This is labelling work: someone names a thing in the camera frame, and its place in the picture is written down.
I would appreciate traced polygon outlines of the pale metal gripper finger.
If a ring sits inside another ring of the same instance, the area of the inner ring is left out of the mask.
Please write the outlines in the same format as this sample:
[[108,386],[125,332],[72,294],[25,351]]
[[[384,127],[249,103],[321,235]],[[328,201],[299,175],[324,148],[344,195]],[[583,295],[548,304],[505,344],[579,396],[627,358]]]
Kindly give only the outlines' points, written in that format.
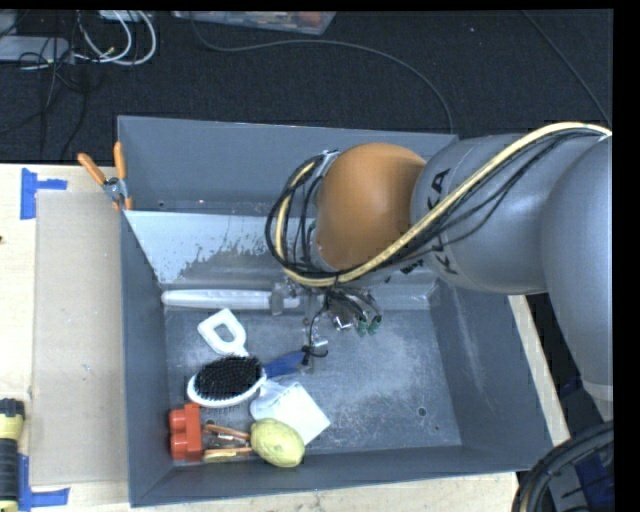
[[309,342],[302,349],[303,357],[301,371],[305,374],[313,374],[322,371],[326,367],[326,358],[329,355],[328,341],[317,339]]
[[271,314],[298,311],[310,316],[320,307],[320,298],[311,288],[291,281],[276,282],[271,290]]

